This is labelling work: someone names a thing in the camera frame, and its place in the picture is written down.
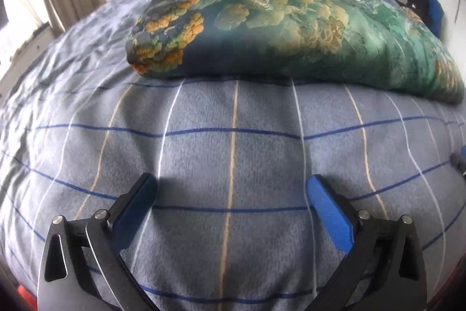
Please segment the green patterned silk jacket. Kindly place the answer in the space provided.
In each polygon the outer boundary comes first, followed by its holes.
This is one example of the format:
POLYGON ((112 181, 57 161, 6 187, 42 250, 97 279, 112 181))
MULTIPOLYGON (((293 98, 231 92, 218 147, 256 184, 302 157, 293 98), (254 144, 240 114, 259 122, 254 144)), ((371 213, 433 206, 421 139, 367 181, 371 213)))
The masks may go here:
POLYGON ((152 78, 290 77, 465 97, 445 45, 394 0, 150 0, 126 57, 152 78))

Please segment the blue plaid duvet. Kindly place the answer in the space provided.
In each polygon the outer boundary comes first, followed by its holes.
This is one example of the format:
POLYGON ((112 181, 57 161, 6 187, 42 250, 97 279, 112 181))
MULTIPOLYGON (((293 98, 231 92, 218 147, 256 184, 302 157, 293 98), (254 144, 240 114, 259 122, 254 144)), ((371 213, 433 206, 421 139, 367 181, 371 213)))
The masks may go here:
POLYGON ((111 0, 1 107, 1 268, 40 310, 429 310, 465 258, 465 97, 290 77, 152 78, 126 43, 150 0, 111 0), (156 199, 117 253, 111 206, 156 199), (354 209, 338 250, 306 198, 354 209))

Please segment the white window cabinet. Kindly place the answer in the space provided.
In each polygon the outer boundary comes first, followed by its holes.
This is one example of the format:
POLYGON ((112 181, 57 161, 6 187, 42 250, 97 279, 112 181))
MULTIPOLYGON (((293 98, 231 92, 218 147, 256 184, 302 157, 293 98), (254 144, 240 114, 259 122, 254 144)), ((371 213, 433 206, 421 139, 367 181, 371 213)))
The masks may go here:
POLYGON ((54 34, 49 23, 38 28, 31 38, 27 40, 13 55, 13 57, 1 65, 1 105, 8 98, 13 86, 17 83, 26 69, 31 66, 36 58, 54 41, 54 34))

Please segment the black and blue hanging clothes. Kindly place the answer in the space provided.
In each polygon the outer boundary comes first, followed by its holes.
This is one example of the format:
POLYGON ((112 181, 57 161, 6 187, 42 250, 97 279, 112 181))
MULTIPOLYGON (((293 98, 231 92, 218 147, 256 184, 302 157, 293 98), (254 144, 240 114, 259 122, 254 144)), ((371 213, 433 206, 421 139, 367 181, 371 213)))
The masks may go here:
POLYGON ((438 38, 441 38, 443 8, 438 0, 407 0, 407 6, 424 22, 427 28, 438 38))

